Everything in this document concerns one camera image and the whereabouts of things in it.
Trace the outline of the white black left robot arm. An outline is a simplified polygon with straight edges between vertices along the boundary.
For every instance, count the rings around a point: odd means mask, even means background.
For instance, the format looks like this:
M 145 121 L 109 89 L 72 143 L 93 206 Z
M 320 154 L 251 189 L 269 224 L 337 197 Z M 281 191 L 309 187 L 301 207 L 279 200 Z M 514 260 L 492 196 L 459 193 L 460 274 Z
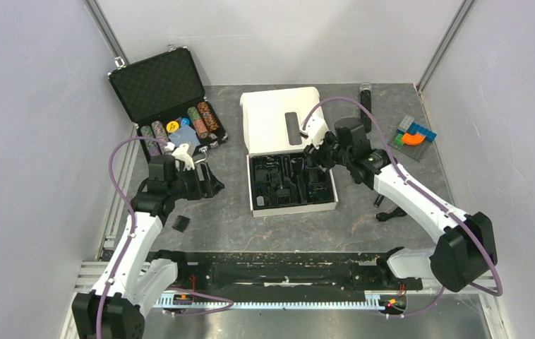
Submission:
M 151 308 L 170 285 L 190 278 L 185 254 L 164 251 L 142 272 L 150 247 L 176 202 L 212 198 L 224 184 L 204 160 L 160 155 L 148 164 L 148 177 L 129 200 L 122 238 L 103 274 L 89 292 L 75 295 L 71 311 L 79 338 L 142 338 Z

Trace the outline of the black clipper comb guard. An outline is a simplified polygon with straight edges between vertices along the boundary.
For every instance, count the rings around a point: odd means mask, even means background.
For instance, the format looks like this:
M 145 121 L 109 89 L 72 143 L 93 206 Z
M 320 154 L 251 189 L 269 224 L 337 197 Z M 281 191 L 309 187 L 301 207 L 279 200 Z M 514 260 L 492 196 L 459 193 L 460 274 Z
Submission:
M 184 215 L 178 215 L 172 224 L 172 229 L 176 230 L 177 232 L 184 233 L 187 230 L 190 221 L 190 218 Z

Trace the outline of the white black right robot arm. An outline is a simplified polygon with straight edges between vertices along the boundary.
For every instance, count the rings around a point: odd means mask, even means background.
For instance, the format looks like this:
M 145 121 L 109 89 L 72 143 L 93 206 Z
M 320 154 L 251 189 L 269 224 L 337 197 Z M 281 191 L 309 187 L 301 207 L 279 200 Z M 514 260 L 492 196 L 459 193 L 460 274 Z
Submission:
M 459 292 L 486 272 L 498 275 L 492 222 L 482 212 L 468 214 L 419 183 L 385 150 L 372 148 L 358 118 L 344 118 L 330 131 L 325 120 L 311 117 L 301 125 L 305 153 L 317 165 L 345 167 L 357 184 L 390 199 L 434 241 L 430 249 L 397 247 L 376 268 L 376 280 L 394 288 L 405 278 L 435 278 Z

